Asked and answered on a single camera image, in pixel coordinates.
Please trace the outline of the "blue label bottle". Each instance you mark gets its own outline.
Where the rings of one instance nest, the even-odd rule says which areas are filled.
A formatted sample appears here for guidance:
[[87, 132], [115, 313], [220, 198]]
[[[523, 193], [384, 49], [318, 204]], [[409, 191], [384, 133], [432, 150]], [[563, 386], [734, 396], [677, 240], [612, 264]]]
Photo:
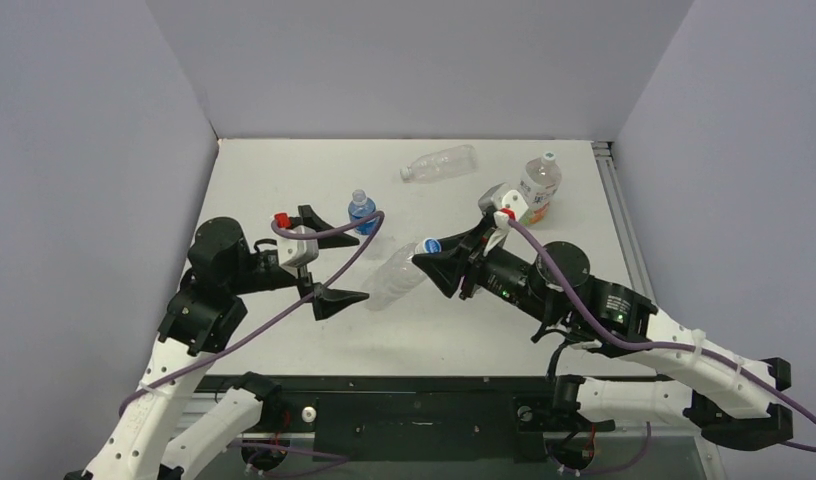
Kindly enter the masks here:
[[[351, 221], [359, 220], [372, 215], [377, 210], [375, 202], [367, 196], [362, 189], [352, 192], [351, 201], [348, 204], [347, 212]], [[369, 236], [378, 224], [378, 218], [360, 224], [355, 227], [355, 232], [362, 236]]]

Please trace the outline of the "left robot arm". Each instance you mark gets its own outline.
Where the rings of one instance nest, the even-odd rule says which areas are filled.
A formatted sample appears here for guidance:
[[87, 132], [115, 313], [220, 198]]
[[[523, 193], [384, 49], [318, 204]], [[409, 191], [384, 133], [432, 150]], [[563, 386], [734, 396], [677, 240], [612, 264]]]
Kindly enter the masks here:
[[193, 393], [211, 366], [242, 347], [233, 335], [245, 318], [250, 293], [294, 288], [318, 320], [365, 299], [312, 279], [307, 266], [320, 249], [367, 243], [357, 227], [379, 228], [385, 215], [373, 210], [348, 224], [325, 223], [309, 206], [295, 216], [275, 217], [272, 237], [249, 245], [239, 222], [210, 219], [198, 227], [188, 251], [189, 269], [159, 325], [136, 390], [121, 404], [119, 419], [95, 457], [73, 472], [76, 479], [193, 479], [237, 437], [255, 427], [269, 430], [282, 416], [281, 389], [248, 372], [185, 430], [178, 429]]

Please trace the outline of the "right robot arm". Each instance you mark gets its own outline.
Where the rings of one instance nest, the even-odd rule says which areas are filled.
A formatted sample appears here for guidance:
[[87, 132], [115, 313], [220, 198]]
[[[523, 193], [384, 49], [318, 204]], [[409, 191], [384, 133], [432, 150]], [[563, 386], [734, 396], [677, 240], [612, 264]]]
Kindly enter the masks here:
[[620, 420], [697, 430], [728, 449], [757, 451], [789, 441], [793, 414], [781, 399], [791, 385], [787, 361], [745, 359], [685, 327], [649, 298], [591, 271], [582, 249], [564, 241], [539, 245], [526, 261], [490, 242], [492, 230], [446, 238], [413, 264], [447, 297], [483, 289], [534, 318], [538, 342], [557, 332], [566, 346], [651, 370], [641, 380], [599, 379], [547, 371], [546, 406], [562, 427]]

